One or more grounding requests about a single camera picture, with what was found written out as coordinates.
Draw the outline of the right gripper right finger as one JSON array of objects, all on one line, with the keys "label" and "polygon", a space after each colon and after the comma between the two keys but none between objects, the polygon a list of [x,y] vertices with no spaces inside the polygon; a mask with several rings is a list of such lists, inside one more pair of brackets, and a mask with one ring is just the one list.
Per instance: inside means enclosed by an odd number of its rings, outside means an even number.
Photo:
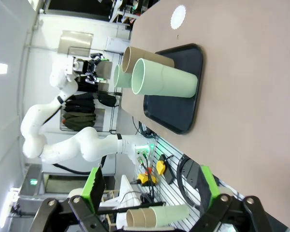
[{"label": "right gripper right finger", "polygon": [[239,200],[227,193],[221,193],[207,166],[199,168],[197,189],[201,202],[200,218],[194,225],[196,232],[215,232],[221,224],[233,225],[237,232],[273,230],[258,197],[246,196]]}]

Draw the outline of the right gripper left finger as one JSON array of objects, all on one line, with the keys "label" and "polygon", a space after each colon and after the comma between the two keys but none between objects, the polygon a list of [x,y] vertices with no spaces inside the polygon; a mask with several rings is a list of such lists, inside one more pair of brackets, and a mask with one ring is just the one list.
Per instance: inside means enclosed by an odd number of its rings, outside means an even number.
[{"label": "right gripper left finger", "polygon": [[101,167],[93,168],[82,192],[60,202],[47,198],[40,205],[31,232],[66,232],[72,225],[79,225],[83,232],[105,232],[106,227],[98,217],[105,181]]}]

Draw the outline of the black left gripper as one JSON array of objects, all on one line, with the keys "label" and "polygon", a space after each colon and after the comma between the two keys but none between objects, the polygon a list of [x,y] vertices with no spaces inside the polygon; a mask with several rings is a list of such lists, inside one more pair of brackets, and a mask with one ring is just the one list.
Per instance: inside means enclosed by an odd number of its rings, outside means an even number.
[{"label": "black left gripper", "polygon": [[96,64],[99,64],[104,58],[103,54],[90,54],[91,60],[84,60],[82,67],[82,74],[86,75],[85,81],[90,84],[97,84],[103,81],[103,78],[99,78],[95,72]]}]

